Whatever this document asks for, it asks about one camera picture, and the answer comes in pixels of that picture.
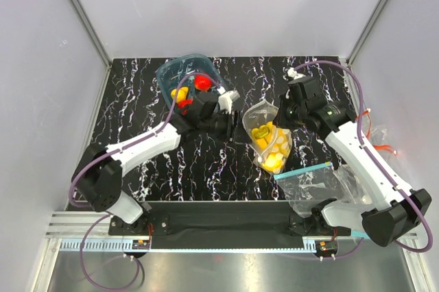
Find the red pepper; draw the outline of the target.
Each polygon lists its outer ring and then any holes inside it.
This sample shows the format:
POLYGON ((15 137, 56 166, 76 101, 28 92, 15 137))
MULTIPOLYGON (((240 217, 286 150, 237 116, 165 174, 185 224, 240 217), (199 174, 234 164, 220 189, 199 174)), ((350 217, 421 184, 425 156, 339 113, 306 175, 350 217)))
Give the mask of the red pepper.
POLYGON ((178 103, 178 109, 180 111, 180 114, 185 116, 192 103, 193 103, 192 98, 184 99, 184 100, 180 101, 178 103))

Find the yellow banana bunch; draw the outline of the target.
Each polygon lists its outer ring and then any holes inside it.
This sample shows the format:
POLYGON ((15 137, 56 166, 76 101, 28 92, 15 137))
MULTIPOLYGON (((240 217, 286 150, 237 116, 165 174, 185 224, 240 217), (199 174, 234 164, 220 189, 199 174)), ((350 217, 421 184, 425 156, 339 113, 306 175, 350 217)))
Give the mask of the yellow banana bunch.
POLYGON ((272 140, 273 122, 268 121, 266 124, 255 127, 251 130, 251 138, 259 149, 266 149, 272 140))

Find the white dotted zip bag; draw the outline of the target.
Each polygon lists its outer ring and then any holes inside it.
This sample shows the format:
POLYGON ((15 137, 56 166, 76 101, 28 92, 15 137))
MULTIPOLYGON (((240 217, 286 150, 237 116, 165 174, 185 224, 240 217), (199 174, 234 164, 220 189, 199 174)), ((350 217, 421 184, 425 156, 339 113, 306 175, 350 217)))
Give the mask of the white dotted zip bag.
POLYGON ((278 108, 264 99, 245 111, 242 119, 254 163, 272 175, 282 172, 292 150, 291 132, 274 124, 277 112, 278 108))

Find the yellow lemon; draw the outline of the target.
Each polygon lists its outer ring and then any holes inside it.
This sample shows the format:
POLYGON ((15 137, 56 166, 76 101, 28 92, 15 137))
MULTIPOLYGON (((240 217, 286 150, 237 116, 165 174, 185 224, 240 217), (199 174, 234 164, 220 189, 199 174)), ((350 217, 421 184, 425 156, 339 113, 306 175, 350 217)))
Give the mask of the yellow lemon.
POLYGON ((273 174, 279 173, 285 164, 285 159, 282 153, 271 153, 262 163, 262 167, 273 174))

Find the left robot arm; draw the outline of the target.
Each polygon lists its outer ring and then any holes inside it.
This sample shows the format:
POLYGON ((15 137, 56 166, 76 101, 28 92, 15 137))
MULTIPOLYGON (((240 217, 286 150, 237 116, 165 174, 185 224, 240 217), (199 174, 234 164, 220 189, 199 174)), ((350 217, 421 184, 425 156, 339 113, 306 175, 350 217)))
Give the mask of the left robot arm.
POLYGON ((74 171, 71 190, 78 191, 95 212, 120 218, 133 234, 143 233, 148 225, 145 209, 123 192, 123 177, 203 133, 222 142, 235 141, 240 116, 233 104, 238 99, 236 90, 222 95, 201 92, 182 108, 171 108, 167 118, 149 131, 113 145, 89 145, 74 171))

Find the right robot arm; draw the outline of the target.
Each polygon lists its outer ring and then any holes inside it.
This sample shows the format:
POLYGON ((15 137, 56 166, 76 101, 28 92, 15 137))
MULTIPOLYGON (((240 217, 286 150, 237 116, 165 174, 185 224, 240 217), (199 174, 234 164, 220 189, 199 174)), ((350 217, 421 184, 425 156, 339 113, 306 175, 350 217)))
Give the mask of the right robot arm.
POLYGON ((328 102, 315 78, 300 77, 288 83, 274 125, 315 132, 341 155, 371 198, 364 205, 335 198, 320 202, 302 220, 306 227, 322 235, 338 227, 362 231, 386 247, 425 222, 431 195, 423 188, 413 189, 394 171, 366 138, 359 119, 340 102, 328 102))

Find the teal plastic food container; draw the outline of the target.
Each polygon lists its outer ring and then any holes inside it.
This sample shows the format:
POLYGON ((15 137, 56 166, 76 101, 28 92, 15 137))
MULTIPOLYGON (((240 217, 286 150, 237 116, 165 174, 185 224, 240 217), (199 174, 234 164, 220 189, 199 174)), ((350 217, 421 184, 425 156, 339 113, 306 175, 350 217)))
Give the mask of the teal plastic food container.
POLYGON ((174 107, 174 112, 180 113, 176 100, 171 98, 171 91, 187 86, 189 88, 187 99, 194 99, 198 93, 201 93, 193 85, 195 76, 198 74, 207 75, 211 79, 212 87, 208 92, 222 95, 228 91, 226 82, 219 71, 204 55, 192 54, 179 57, 163 64, 156 71, 156 79, 162 96, 168 107, 174 107))

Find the orange zipper clear bag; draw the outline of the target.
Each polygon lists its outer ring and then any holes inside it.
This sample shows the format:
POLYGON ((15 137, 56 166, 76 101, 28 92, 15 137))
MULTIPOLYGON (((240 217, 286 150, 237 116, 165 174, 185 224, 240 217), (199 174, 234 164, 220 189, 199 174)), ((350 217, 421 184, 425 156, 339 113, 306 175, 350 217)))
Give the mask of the orange zipper clear bag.
POLYGON ((384 125, 374 126, 370 112, 371 109, 367 108, 361 115, 357 115, 355 118, 356 122, 360 123, 363 135, 378 152, 397 156, 397 150, 388 142, 387 128, 384 125))

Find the teal zipper clear bag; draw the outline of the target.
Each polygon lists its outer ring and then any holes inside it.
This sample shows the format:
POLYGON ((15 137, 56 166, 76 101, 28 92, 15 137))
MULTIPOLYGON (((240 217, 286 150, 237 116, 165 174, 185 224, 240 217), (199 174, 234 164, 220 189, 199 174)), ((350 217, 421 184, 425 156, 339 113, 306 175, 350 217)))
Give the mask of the teal zipper clear bag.
POLYGON ((302 217, 310 215, 311 209, 323 201, 346 198, 332 162, 276 174, 274 180, 292 209, 302 217))

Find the red tomato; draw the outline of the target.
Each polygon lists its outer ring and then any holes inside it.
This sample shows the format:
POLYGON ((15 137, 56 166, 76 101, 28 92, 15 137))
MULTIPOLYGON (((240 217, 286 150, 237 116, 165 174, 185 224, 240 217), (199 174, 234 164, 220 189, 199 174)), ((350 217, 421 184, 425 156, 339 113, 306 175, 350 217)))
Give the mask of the red tomato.
POLYGON ((197 91, 208 92, 212 87, 212 81, 207 75, 198 74, 195 76, 193 85, 197 91))

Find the small yellow fruit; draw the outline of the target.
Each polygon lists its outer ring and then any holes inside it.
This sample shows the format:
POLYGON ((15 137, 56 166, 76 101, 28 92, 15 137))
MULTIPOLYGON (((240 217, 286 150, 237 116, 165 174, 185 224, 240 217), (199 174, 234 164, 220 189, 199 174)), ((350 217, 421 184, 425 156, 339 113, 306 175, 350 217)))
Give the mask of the small yellow fruit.
POLYGON ((187 99, 187 95, 189 93, 189 88, 187 86, 183 86, 179 89, 175 88, 171 91, 170 95, 172 99, 176 100, 176 103, 179 104, 182 101, 187 99))

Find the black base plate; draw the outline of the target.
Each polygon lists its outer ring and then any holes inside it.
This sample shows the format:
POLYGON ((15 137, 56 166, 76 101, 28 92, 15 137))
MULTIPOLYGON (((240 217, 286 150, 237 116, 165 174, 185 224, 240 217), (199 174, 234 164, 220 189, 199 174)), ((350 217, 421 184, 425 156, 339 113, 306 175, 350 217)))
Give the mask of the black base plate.
POLYGON ((287 201, 150 202, 137 222, 114 217, 109 235, 159 237, 170 241, 213 239, 285 243, 290 238, 347 237, 348 228, 312 228, 287 201))

